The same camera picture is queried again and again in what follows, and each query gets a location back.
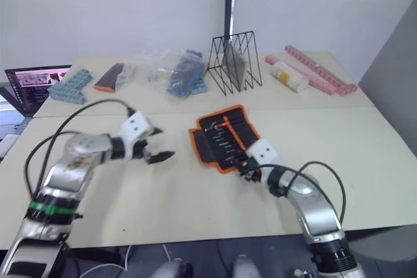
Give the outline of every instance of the laptop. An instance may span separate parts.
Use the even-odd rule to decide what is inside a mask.
[[[49,96],[48,88],[61,81],[70,65],[40,66],[5,70],[14,94],[16,109],[25,117],[32,117]]]

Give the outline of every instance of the beige table surface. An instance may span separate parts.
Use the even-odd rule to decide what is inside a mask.
[[[214,109],[223,109],[218,104]],[[299,168],[309,160],[327,162],[347,192],[346,230],[417,223],[417,161],[381,114],[371,106],[326,109],[248,110],[262,137],[280,153],[280,163]],[[98,167],[74,222],[73,247],[177,242],[300,232],[285,199],[235,173],[202,166],[190,144],[188,128],[199,113],[151,114],[164,133],[151,137],[154,152],[175,150],[166,162],[112,161]],[[116,135],[124,115],[76,117],[68,130]],[[29,202],[23,163],[29,151],[54,131],[62,117],[35,118],[0,166],[3,204],[0,249],[8,249]],[[64,138],[51,160],[63,151]],[[31,164],[33,184],[44,149]],[[337,210],[341,193],[333,176],[314,174]]]
[[[310,52],[307,54],[323,66],[326,66],[341,79],[346,82],[352,82],[348,73],[330,52]],[[313,71],[287,53],[275,53],[275,56],[314,74]],[[189,96],[186,100],[178,100],[173,96],[167,97],[158,87],[148,82],[148,70],[146,68],[136,70],[133,78],[114,94],[93,89],[93,85],[113,64],[128,61],[131,58],[132,56],[127,55],[90,56],[81,57],[76,61],[71,71],[86,68],[93,76],[93,80],[82,90],[87,99],[86,104],[105,98],[118,98],[125,100],[137,110],[145,113],[203,113],[215,111],[221,106],[228,107],[235,103],[242,103],[247,109],[252,110],[373,106],[369,98],[360,89],[353,94],[341,97],[337,94],[329,96],[320,90],[308,86],[306,90],[297,94],[269,74],[268,69],[270,65],[264,62],[265,55],[259,55],[263,86],[256,86],[253,90],[235,92],[227,96],[224,96],[211,76],[206,73],[205,82],[208,92]],[[48,98],[35,116],[69,116],[80,107],[80,105],[68,104]],[[123,113],[123,109],[119,107],[115,107],[112,104],[102,104],[84,111],[82,115],[118,115]]]

